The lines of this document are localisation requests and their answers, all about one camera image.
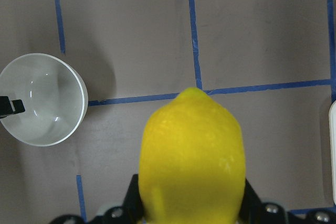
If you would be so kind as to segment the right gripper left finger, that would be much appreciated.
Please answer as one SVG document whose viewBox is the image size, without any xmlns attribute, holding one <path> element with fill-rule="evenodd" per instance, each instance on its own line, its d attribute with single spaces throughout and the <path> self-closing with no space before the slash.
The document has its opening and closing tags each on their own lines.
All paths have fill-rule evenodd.
<svg viewBox="0 0 336 224">
<path fill-rule="evenodd" d="M 133 174 L 122 208 L 126 221 L 144 221 L 144 208 L 139 192 L 139 175 Z"/>
</svg>

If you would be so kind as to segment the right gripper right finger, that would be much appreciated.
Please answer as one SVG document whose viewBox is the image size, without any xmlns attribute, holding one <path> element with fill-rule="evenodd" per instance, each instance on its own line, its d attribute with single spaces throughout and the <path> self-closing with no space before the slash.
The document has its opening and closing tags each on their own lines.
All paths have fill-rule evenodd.
<svg viewBox="0 0 336 224">
<path fill-rule="evenodd" d="M 261 207 L 262 202 L 259 196 L 246 178 L 244 196 L 239 210 L 238 221 L 261 221 Z"/>
</svg>

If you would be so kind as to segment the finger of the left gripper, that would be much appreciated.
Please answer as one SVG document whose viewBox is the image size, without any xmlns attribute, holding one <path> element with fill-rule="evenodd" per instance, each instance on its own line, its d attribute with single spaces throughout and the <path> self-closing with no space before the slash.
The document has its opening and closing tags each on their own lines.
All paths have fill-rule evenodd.
<svg viewBox="0 0 336 224">
<path fill-rule="evenodd" d="M 5 118 L 10 115 L 20 114 L 25 112 L 25 107 L 22 100 L 10 100 L 7 96 L 1 96 L 0 101 L 0 116 Z"/>
</svg>

